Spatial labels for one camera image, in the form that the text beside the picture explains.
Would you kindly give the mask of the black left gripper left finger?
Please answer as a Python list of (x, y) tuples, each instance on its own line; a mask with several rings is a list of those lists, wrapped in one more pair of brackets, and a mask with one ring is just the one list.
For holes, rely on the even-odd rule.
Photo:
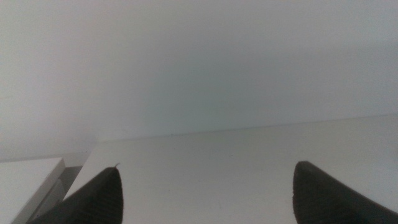
[(123, 187), (116, 167), (107, 167), (31, 224), (122, 224)]

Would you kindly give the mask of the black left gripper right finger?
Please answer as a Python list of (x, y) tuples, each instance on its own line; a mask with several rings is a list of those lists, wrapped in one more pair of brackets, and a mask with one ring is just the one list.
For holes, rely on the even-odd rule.
[(308, 161), (295, 165), (292, 207), (297, 223), (397, 224), (397, 212), (361, 195)]

